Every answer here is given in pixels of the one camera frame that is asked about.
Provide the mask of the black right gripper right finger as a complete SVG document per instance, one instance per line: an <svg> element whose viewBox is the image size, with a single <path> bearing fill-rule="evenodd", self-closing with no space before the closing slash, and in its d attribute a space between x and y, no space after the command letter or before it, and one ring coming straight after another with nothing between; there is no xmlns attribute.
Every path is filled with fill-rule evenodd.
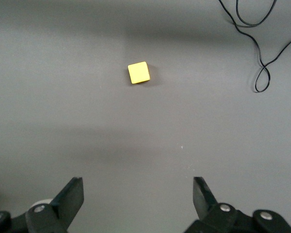
<svg viewBox="0 0 291 233"><path fill-rule="evenodd" d="M186 233L291 233L290 224L274 211L258 209L248 216L218 202L202 177L194 177L193 203L198 219Z"/></svg>

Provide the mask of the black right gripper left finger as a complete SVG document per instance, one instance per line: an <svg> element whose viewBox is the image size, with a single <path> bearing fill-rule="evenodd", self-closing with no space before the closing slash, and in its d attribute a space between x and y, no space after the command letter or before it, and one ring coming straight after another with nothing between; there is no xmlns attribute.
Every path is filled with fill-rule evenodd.
<svg viewBox="0 0 291 233"><path fill-rule="evenodd" d="M51 201L39 201L17 217L0 211L0 233L66 233L83 202L83 179L74 177Z"/></svg>

